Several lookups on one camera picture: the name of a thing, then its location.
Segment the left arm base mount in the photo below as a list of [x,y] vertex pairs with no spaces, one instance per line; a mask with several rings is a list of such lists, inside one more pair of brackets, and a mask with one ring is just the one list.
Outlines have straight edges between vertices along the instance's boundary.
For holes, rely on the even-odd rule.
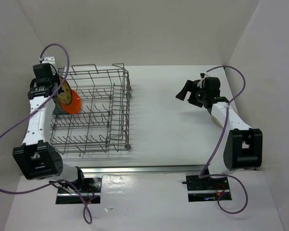
[[[56,205],[82,204],[79,194],[66,183],[55,183],[57,189]],[[78,187],[83,200],[88,204],[100,204],[101,202],[102,176],[85,178],[84,184]]]

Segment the yellow patterned plate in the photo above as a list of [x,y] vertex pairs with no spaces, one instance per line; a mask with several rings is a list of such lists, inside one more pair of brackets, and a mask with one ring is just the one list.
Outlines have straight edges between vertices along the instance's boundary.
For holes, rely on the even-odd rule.
[[62,110],[62,105],[70,105],[72,103],[72,89],[67,81],[65,81],[55,97],[55,106],[58,110]]

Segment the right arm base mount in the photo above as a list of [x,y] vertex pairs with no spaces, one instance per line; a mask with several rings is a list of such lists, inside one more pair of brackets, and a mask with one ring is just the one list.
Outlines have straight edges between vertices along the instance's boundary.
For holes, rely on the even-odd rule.
[[190,175],[185,177],[182,184],[187,188],[189,202],[217,201],[220,196],[221,201],[232,200],[227,178],[200,179],[198,175]]

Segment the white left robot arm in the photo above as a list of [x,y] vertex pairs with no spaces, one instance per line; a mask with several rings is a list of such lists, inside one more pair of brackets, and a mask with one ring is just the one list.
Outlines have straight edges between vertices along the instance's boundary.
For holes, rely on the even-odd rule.
[[13,149],[13,157],[27,180],[67,180],[69,187],[81,192],[86,180],[79,167],[63,163],[51,145],[50,128],[54,110],[76,114],[81,102],[63,77],[57,72],[54,57],[47,57],[33,66],[35,78],[30,83],[28,98],[31,112],[26,135],[21,146]]

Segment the orange plastic plate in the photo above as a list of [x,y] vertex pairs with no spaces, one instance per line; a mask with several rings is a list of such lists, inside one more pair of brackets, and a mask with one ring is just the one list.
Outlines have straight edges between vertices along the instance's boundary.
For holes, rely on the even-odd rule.
[[61,103],[61,106],[65,110],[66,113],[75,115],[75,114],[78,114],[81,110],[81,100],[78,94],[74,90],[71,90],[71,94],[72,94],[71,103],[69,105]]

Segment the blue floral plate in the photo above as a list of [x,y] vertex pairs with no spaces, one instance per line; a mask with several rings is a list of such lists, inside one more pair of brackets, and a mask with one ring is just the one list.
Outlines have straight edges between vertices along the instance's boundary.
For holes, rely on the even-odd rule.
[[55,115],[61,115],[61,114],[63,114],[63,113],[64,113],[64,111],[63,111],[63,108],[62,108],[61,104],[56,104],[56,105],[55,105],[55,108],[54,108],[54,110],[53,110],[53,114],[55,114]]

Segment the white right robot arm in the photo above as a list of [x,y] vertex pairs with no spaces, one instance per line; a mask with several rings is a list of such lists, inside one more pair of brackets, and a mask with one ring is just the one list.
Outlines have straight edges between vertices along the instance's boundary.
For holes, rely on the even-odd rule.
[[254,169],[262,165],[263,133],[245,123],[230,106],[229,100],[220,95],[220,80],[206,77],[200,80],[188,80],[176,98],[183,101],[190,95],[188,102],[204,107],[222,126],[222,136],[218,147],[213,150],[214,157],[209,158],[205,175],[201,177],[202,186],[212,189],[218,183],[218,177],[238,169]]

